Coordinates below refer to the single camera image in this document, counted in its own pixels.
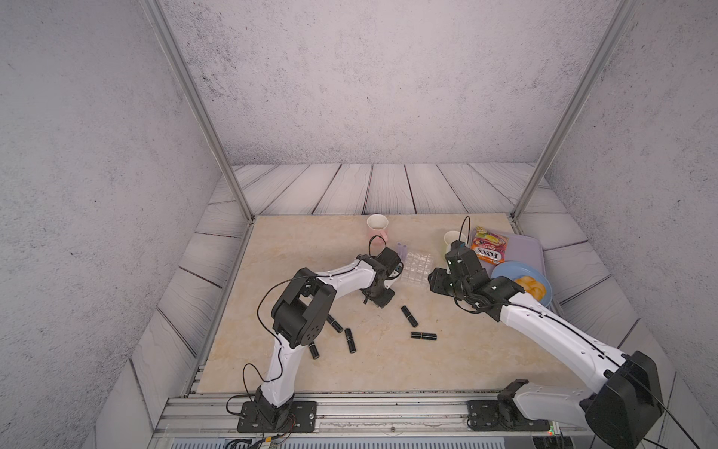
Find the lilac lip balm tube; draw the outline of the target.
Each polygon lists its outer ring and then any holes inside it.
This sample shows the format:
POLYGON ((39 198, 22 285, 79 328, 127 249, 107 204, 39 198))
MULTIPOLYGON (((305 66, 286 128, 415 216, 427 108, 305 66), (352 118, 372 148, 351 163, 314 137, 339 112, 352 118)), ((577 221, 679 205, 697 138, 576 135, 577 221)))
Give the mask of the lilac lip balm tube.
POLYGON ((396 252, 398 253, 401 262, 405 263, 409 254, 409 249, 407 245, 403 243, 398 243, 398 245, 396 245, 396 252))

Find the black lipstick tube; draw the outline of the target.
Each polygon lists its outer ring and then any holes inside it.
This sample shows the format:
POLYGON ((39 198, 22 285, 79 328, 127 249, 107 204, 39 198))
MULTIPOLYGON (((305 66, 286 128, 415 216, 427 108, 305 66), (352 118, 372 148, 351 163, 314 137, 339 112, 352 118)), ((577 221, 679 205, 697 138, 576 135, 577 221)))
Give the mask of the black lipstick tube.
POLYGON ((346 338, 346 342, 348 345, 349 352, 351 354, 356 353, 356 345, 355 345, 355 339, 353 338, 353 333, 351 329, 344 329, 344 335, 346 338))
POLYGON ((319 353, 318 348, 316 347, 316 345, 315 345, 314 342, 311 342, 311 343, 309 344, 309 349, 310 349, 310 354, 312 355, 312 358, 313 358, 314 360, 320 358, 320 353, 319 353))
POLYGON ((409 323, 411 324, 411 326, 412 326, 412 327, 418 327, 418 325, 419 325, 419 324, 418 324, 418 321, 417 321, 416 318, 413 316, 413 314, 411 313, 411 311, 409 310, 409 308, 408 308, 407 306, 402 306, 402 307, 401 307, 401 310, 402 310, 403 314, 405 315, 405 317, 408 319, 408 321, 409 321, 409 323))
POLYGON ((336 332, 342 333, 344 331, 344 327, 342 327, 342 325, 340 325, 340 323, 338 323, 338 321, 331 314, 327 316, 326 321, 336 332))

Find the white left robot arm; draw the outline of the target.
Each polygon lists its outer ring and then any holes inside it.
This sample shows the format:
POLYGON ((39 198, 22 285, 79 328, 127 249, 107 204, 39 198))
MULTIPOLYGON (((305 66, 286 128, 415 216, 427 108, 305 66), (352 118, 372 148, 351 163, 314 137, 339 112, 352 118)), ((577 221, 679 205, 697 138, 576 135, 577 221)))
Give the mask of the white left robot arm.
POLYGON ((287 282, 271 311, 273 356, 254 398, 267 420, 276 420, 291 405, 301 358, 321 334, 334 300, 360 292, 366 302, 383 308, 393 299, 392 285, 402 271, 398 253, 385 248, 377 256, 361 254, 353 263, 332 271, 299 269, 287 282))

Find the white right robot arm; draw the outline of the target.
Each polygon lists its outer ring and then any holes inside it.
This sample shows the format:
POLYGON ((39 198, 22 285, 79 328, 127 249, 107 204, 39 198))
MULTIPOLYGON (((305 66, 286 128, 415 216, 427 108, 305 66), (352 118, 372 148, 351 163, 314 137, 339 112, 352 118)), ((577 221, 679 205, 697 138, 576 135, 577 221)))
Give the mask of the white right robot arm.
POLYGON ((547 420, 588 428, 612 448, 637 448, 666 407, 656 363, 597 340, 542 306, 517 282, 490 277, 471 248, 456 241, 446 268, 428 274, 430 290, 470 314, 488 314, 524 334, 568 367, 584 388, 546 387, 517 379, 497 396, 507 428, 547 420))

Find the clear acrylic lipstick organizer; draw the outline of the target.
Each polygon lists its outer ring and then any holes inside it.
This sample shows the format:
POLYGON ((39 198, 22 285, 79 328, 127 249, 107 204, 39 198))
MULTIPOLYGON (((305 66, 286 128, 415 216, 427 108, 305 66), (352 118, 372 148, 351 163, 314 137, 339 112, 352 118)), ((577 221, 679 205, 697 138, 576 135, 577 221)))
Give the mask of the clear acrylic lipstick organizer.
POLYGON ((402 263, 402 273, 398 277, 400 282, 428 284, 428 276, 435 269, 433 256, 426 253, 409 251, 402 263))

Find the pink ceramic mug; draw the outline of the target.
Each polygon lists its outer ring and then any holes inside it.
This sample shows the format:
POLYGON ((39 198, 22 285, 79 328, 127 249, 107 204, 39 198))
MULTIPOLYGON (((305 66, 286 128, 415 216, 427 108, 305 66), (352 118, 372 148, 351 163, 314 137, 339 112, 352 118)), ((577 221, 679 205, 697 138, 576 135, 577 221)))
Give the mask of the pink ceramic mug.
POLYGON ((388 242, 387 229, 389 219, 383 214, 372 214, 366 219, 368 227, 369 244, 379 244, 388 242))

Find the Fox's fruits candy bag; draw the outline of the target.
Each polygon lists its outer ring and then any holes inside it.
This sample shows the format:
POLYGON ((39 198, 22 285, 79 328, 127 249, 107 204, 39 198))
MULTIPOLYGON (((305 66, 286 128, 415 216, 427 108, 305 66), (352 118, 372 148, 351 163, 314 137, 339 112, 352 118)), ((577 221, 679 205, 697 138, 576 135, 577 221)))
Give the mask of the Fox's fruits candy bag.
POLYGON ((484 227, 476 226, 470 242, 470 248, 481 261, 494 266, 503 263, 507 247, 508 241, 504 236, 489 231, 484 227))

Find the light green ceramic mug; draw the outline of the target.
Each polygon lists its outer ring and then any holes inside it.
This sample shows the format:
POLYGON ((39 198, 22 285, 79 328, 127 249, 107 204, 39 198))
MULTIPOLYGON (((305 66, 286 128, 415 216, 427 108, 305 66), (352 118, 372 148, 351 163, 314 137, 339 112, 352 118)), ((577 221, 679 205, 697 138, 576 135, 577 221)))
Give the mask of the light green ceramic mug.
POLYGON ((467 236, 463 232, 459 232, 456 230, 448 231, 443 236, 443 241, 445 244, 445 253, 450 252, 452 250, 452 244, 458 241, 461 244, 467 243, 467 236))

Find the light blue plate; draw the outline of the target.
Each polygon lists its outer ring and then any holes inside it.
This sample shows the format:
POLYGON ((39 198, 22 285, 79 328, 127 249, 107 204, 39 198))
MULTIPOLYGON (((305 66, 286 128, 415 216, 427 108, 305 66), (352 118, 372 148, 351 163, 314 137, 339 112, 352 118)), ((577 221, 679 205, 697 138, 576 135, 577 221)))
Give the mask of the light blue plate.
POLYGON ((516 261, 507 261, 495 266, 492 278, 506 277, 527 290, 544 307, 549 307, 553 300, 553 288, 541 271, 516 261))

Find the lilac plastic tray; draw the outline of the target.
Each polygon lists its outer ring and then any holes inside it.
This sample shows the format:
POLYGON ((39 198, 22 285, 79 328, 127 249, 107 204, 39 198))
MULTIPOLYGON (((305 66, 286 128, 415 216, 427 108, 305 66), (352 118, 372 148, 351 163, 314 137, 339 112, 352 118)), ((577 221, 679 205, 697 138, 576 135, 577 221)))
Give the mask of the lilac plastic tray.
POLYGON ((553 288, 546 276, 543 248, 537 239, 527 236, 510 235, 507 237, 507 248, 504 261, 493 265, 481 261, 482 266, 491 278, 506 277, 513 281, 528 276, 542 284, 546 295, 540 303, 549 307, 553 300, 553 288))

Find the yellow braided bread bun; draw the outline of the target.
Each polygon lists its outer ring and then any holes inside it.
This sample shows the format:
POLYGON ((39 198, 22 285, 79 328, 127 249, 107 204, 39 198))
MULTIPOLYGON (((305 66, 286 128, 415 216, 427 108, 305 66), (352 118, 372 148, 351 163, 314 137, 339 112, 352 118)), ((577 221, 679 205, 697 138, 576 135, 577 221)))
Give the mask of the yellow braided bread bun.
POLYGON ((547 295, 546 286, 530 276, 523 276, 515 280, 516 284, 519 284, 527 294, 531 295, 536 301, 541 301, 547 295))

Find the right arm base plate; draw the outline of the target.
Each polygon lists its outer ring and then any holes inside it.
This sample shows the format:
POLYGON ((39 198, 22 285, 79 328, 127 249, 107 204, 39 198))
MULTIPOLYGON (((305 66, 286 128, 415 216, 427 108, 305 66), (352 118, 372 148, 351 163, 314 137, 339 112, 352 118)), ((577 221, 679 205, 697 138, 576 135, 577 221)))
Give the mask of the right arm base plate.
POLYGON ((552 424, 546 420, 529 420, 506 401, 470 400, 467 402, 467 427, 483 432, 548 432, 552 424))

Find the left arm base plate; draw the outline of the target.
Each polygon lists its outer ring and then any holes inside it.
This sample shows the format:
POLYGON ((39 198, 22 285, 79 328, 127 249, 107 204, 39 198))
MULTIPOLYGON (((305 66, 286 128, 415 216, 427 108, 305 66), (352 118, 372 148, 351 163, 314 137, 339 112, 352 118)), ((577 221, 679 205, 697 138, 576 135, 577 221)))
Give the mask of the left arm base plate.
POLYGON ((312 433, 317 418, 316 401, 291 401, 280 408, 245 402, 239 413, 238 433, 312 433))

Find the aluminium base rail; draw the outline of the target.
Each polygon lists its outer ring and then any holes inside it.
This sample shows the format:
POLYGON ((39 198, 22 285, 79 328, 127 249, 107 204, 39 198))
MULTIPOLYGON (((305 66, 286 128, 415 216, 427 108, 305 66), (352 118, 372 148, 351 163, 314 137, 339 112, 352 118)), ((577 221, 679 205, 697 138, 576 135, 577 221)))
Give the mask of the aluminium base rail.
POLYGON ((548 432, 472 431, 467 402, 495 393, 300 394, 316 401, 312 433, 238 433, 247 398, 193 395, 170 400, 153 448, 602 448, 587 428, 550 421, 548 432))

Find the left aluminium frame post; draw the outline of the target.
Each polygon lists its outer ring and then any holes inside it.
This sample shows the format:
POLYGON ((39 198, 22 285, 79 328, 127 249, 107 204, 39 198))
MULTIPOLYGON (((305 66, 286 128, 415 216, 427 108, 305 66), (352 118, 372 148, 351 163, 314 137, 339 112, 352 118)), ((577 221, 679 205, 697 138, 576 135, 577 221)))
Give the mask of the left aluminium frame post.
POLYGON ((252 212, 252 208, 249 205, 246 196, 243 193, 235 171, 229 163, 228 156, 224 150, 224 146, 221 142, 219 134, 217 133, 215 126, 213 125, 209 112, 201 98, 201 95, 194 83, 192 74, 189 67, 182 55, 181 48, 177 43, 170 23, 166 18, 166 14, 163 11, 160 1, 157 0, 144 0, 141 1, 142 7, 149 18, 151 26, 153 27, 154 33, 162 47, 163 53, 168 60, 168 63, 181 86, 181 90, 192 110, 194 117, 202 131, 202 134, 209 145, 211 151, 222 176, 227 182, 230 193, 232 194, 235 202, 239 204, 239 209, 242 215, 249 220, 251 223, 255 222, 255 215, 252 212))

